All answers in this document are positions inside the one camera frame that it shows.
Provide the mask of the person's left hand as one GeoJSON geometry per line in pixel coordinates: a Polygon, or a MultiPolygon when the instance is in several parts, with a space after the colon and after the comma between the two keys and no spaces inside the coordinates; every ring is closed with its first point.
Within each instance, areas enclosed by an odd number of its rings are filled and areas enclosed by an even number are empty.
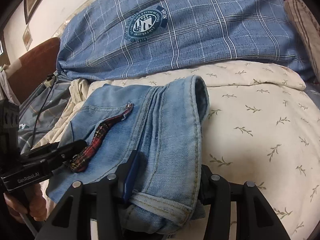
{"type": "Polygon", "coordinates": [[[22,205],[15,197],[8,193],[3,193],[9,213],[18,222],[24,223],[20,214],[29,214],[35,221],[44,221],[47,217],[46,200],[43,198],[41,185],[34,184],[31,187],[31,199],[29,208],[22,205]]]}

